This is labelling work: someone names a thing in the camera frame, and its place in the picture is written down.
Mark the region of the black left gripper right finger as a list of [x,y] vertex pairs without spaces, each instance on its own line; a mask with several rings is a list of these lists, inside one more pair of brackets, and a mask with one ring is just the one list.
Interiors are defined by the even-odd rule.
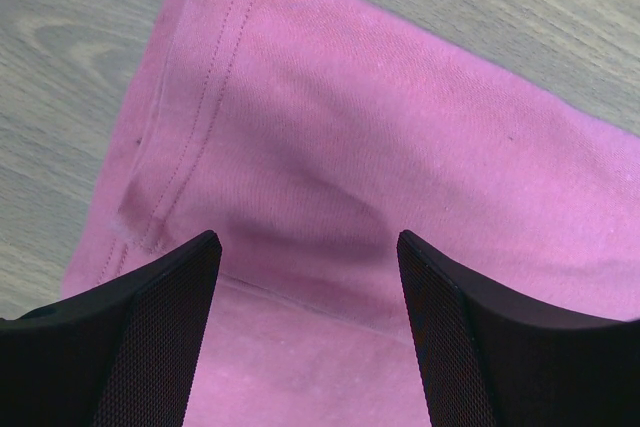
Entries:
[[401,284],[434,426],[635,426],[639,324],[521,294],[411,231]]

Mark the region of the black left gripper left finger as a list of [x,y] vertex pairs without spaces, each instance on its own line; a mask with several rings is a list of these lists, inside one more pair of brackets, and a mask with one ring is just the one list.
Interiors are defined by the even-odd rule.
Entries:
[[221,254],[205,231],[130,273],[2,320],[2,425],[182,425]]

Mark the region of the salmon pink t-shirt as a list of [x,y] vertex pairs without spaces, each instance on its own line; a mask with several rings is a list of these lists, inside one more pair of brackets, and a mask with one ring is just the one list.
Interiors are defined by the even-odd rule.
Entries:
[[396,243],[639,314],[639,141],[363,0],[165,0],[62,283],[205,230],[189,426],[425,426]]

